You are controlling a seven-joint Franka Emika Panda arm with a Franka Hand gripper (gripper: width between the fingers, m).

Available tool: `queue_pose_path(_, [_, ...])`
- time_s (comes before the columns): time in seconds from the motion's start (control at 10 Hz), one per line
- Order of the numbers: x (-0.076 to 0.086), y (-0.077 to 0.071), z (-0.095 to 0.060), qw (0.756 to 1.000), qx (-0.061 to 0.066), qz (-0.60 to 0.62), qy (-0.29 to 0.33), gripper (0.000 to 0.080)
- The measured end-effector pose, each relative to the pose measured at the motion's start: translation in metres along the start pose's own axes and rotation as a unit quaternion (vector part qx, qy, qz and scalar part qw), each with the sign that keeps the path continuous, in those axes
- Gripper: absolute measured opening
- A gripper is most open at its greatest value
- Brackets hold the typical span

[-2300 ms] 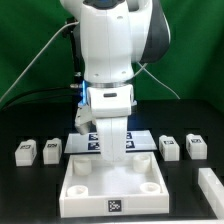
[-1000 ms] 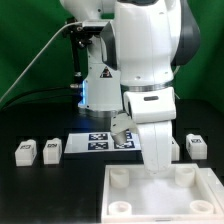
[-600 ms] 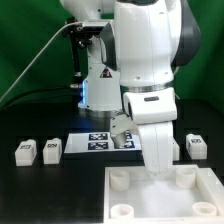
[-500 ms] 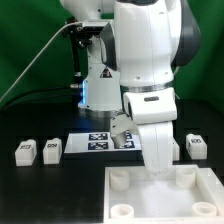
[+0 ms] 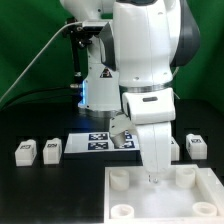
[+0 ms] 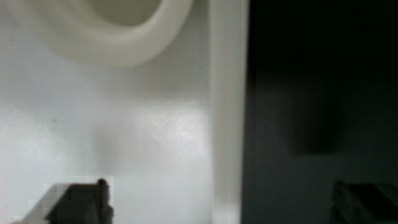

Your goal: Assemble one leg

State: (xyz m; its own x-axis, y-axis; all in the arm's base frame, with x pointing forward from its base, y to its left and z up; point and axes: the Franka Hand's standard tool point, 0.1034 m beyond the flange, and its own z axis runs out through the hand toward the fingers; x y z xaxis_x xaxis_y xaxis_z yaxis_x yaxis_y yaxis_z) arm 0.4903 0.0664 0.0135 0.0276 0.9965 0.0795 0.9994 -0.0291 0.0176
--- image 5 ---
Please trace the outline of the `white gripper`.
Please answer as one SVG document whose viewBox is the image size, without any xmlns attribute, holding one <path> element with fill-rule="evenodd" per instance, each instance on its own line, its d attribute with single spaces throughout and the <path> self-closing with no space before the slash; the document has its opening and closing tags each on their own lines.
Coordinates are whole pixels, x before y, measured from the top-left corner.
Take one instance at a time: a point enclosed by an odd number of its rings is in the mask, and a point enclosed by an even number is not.
<svg viewBox="0 0 224 224">
<path fill-rule="evenodd" d="M 159 182 L 156 172 L 164 172 L 171 165 L 171 123 L 162 122 L 135 126 L 143 167 L 149 182 Z"/>
</svg>

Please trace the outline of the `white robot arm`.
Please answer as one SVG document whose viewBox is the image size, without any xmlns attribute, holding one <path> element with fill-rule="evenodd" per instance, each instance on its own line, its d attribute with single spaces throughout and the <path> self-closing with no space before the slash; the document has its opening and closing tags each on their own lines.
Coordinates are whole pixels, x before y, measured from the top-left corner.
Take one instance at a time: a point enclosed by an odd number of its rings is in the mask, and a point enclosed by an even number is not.
<svg viewBox="0 0 224 224">
<path fill-rule="evenodd" d="M 137 136 L 143 167 L 156 183 L 171 165 L 173 66 L 200 46 L 186 0 L 59 0 L 75 19 L 73 43 L 87 48 L 81 113 L 108 116 L 116 146 Z"/>
</svg>

